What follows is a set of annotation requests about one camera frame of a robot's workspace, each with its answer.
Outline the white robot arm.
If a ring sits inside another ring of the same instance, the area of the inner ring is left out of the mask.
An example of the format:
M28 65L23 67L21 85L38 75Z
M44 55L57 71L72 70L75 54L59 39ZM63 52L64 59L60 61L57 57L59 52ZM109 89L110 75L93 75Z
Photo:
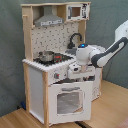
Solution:
M88 64L95 68L104 67L108 61L128 44L128 20L115 30L115 42L107 49L101 46L80 44L76 49L76 61L69 65L68 78L79 79L89 77Z

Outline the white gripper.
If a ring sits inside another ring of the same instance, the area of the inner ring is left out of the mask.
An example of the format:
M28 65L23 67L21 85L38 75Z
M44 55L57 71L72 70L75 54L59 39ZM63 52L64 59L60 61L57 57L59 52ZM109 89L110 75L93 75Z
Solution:
M78 79L82 77L89 77L95 75L95 68L93 66L81 67L76 63L69 65L68 78L69 79Z

